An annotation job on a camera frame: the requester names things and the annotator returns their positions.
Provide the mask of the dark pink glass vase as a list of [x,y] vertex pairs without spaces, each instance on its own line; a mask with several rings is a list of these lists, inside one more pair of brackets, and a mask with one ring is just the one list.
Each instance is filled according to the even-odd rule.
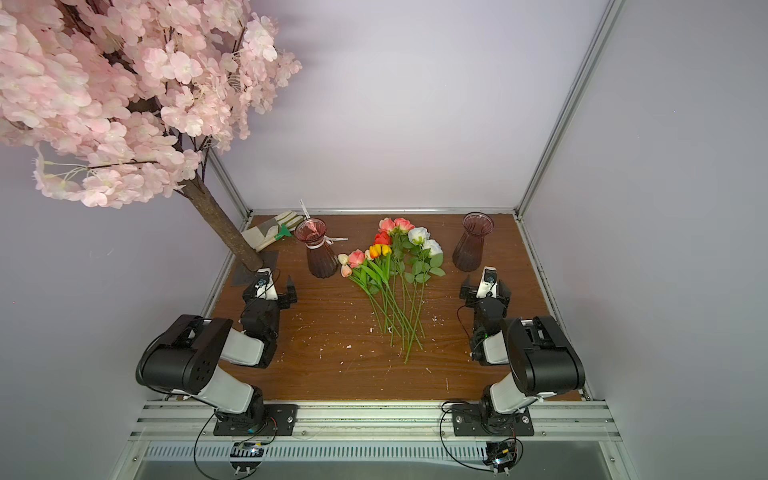
[[471,272],[480,267],[484,251],[485,238],[494,229],[492,218],[482,212],[467,213],[462,219],[464,229],[453,255],[456,268]]

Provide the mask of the dark pink vase with ribbon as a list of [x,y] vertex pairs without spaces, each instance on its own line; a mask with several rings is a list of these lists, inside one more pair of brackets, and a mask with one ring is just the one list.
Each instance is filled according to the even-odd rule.
[[329,243],[326,223],[322,219],[306,218],[296,227],[294,235],[306,247],[310,273],[320,279],[333,276],[338,260]]

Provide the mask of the orange yellow tulip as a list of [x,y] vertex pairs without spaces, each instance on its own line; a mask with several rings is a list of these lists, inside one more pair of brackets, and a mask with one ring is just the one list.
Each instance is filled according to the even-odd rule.
[[402,361],[408,364],[413,350],[420,347],[421,328],[416,319],[416,281],[407,270],[407,255],[385,244],[374,244],[366,253],[364,267],[381,330],[391,346],[399,345]]

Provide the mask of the white rose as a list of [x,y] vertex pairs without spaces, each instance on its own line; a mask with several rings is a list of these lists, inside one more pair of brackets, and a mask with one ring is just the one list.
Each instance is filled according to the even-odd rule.
[[420,247],[421,250],[417,255],[417,260],[413,264],[413,274],[414,282],[417,286],[415,319],[418,332],[422,333],[423,327],[421,326],[421,313],[423,309],[426,285],[432,277],[443,277],[445,275],[445,271],[442,268],[444,262],[444,253],[442,247],[436,240],[424,240]]
[[428,230],[424,227],[415,227],[408,233],[408,241],[412,245],[409,252],[414,259],[411,265],[411,279],[413,286],[412,305],[409,318],[409,324],[411,332],[407,340],[408,351],[411,351],[414,341],[418,336],[417,313],[419,308],[419,285],[426,278],[426,273],[429,270],[428,257],[429,252],[427,249],[427,243],[430,238]]

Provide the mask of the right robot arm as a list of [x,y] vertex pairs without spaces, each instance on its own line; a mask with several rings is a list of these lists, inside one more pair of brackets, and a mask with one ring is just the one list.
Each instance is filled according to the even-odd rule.
[[509,368],[479,401],[479,422],[487,432],[510,431],[529,419],[534,403],[584,387],[583,363],[561,326],[552,316],[510,317],[511,290],[496,269],[484,268],[476,286],[465,279],[459,298],[473,312],[471,359]]

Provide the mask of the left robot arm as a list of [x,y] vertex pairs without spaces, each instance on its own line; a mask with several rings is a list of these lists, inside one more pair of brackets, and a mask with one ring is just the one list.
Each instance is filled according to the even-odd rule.
[[245,308],[236,323],[227,318],[181,315],[142,354],[139,384],[164,395],[183,394],[213,408],[216,436],[290,436],[298,407],[270,404],[260,388],[221,366],[267,368],[277,351],[280,314],[298,302],[295,284],[279,293],[269,268],[257,271],[243,292]]

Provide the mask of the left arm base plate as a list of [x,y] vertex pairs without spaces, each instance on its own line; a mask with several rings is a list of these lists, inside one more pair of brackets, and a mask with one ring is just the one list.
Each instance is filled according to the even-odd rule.
[[214,436],[291,436],[297,420],[296,404],[256,405],[240,414],[216,411]]

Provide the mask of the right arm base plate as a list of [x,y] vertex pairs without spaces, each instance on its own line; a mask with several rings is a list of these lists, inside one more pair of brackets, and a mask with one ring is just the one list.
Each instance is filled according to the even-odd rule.
[[452,403],[444,407],[457,437],[532,437],[533,420],[528,409],[499,414],[491,407],[474,403]]

